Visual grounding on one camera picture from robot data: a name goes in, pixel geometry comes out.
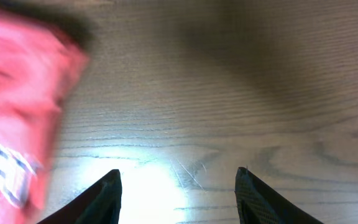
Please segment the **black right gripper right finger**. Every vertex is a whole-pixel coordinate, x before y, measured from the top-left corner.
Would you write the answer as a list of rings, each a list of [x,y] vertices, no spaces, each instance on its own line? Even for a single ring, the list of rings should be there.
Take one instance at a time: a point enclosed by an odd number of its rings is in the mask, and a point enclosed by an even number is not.
[[[234,192],[241,224],[322,224],[245,167],[237,170]]]

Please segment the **red orange t-shirt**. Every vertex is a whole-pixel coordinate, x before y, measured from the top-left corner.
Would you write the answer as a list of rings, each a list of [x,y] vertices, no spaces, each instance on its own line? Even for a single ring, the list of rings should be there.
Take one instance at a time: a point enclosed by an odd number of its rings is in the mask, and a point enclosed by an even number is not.
[[[43,209],[62,104],[87,61],[58,27],[0,9],[0,223]]]

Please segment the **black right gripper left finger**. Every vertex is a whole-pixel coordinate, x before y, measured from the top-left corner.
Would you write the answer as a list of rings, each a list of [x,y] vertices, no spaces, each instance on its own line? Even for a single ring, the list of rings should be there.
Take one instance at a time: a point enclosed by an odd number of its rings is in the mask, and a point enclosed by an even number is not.
[[[121,174],[113,169],[39,224],[118,224],[121,197]]]

